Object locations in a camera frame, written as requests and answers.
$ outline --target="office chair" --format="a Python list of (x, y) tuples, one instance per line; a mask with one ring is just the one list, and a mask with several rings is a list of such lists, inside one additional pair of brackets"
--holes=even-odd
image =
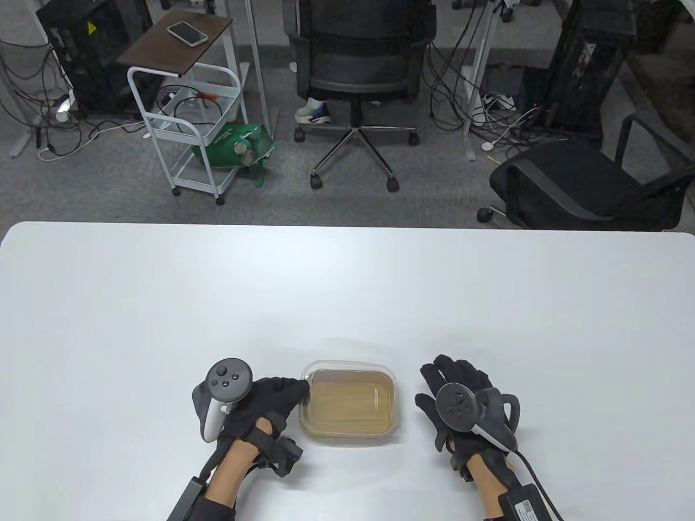
[(430, 0), (283, 0), (285, 33), (297, 56), (297, 93), (303, 98), (350, 102), (350, 125), (298, 124), (302, 142), (313, 127), (343, 131), (313, 168), (311, 188), (323, 187), (318, 170), (350, 138), (360, 138), (386, 169), (389, 192), (399, 190), (389, 164), (366, 135), (369, 131), (409, 132), (415, 128), (363, 125), (362, 103), (413, 100), (420, 91), (425, 47), (436, 35), (436, 8)]
[[(622, 169), (632, 123), (687, 161), (685, 168), (640, 184)], [(695, 150), (660, 122), (633, 114), (623, 120), (615, 161), (581, 140), (540, 144), (497, 167), (490, 186), (506, 212), (489, 206), (478, 222), (498, 213), (524, 228), (546, 230), (661, 231), (676, 227)]]

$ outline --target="label sticker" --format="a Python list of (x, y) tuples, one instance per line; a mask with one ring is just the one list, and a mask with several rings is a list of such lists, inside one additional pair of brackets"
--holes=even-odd
[(531, 502), (528, 499), (525, 499), (521, 503), (515, 504), (514, 508), (516, 509), (516, 513), (519, 514), (519, 519), (522, 521), (538, 521), (538, 517), (533, 511)]

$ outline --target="sneaker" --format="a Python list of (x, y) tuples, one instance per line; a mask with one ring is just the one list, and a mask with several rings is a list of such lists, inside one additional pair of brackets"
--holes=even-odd
[(297, 123), (330, 123), (331, 115), (328, 113), (328, 105), (325, 101), (317, 101), (309, 98), (306, 106), (295, 113)]

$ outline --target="plastic food container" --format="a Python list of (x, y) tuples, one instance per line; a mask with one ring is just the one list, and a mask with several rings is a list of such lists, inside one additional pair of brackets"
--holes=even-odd
[(318, 361), (304, 378), (311, 392), (299, 418), (312, 436), (379, 438), (396, 428), (395, 376), (383, 365)]

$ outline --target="charger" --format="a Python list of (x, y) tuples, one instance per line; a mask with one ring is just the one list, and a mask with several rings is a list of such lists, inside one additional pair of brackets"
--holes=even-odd
[(499, 496), (498, 501), (505, 521), (553, 521), (533, 483), (511, 489)]

